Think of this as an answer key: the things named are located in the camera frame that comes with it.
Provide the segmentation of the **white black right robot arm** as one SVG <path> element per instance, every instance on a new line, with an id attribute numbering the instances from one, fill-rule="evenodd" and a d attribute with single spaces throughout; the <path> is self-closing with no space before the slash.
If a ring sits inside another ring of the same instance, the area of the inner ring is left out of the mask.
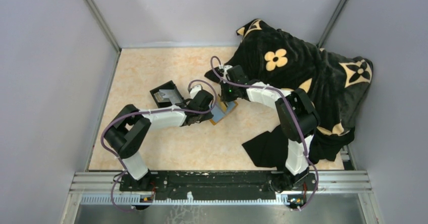
<path id="1" fill-rule="evenodd" d="M 288 141 L 283 180 L 287 188 L 297 190 L 309 174 L 310 144 L 319 125 L 319 115 L 307 93 L 302 89 L 283 90 L 250 80 L 241 66 L 220 65 L 212 72 L 220 81 L 222 101 L 242 98 L 276 110 L 280 129 Z"/>

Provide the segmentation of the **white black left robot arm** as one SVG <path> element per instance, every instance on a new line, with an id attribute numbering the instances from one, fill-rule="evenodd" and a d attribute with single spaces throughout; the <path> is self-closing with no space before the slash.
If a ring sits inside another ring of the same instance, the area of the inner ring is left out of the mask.
<path id="1" fill-rule="evenodd" d="M 215 100 L 202 89 L 191 99 L 164 108 L 141 110 L 133 104 L 126 105 L 103 130 L 101 145 L 119 159 L 132 185 L 144 191 L 150 187 L 151 176 L 139 149 L 147 133 L 210 120 Z"/>

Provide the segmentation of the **white card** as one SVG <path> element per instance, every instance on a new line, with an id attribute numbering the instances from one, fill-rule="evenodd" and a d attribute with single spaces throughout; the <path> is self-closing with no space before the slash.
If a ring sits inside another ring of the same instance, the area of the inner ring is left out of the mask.
<path id="1" fill-rule="evenodd" d="M 160 89 L 154 96 L 159 103 L 176 104 L 182 102 L 178 92 L 174 89 Z"/>

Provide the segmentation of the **black plastic box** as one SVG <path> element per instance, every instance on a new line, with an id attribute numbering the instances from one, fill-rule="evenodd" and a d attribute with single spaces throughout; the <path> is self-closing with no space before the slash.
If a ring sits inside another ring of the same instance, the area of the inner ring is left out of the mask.
<path id="1" fill-rule="evenodd" d="M 158 108 L 169 107 L 174 104 L 184 102 L 183 96 L 172 80 L 150 90 L 149 92 Z"/>

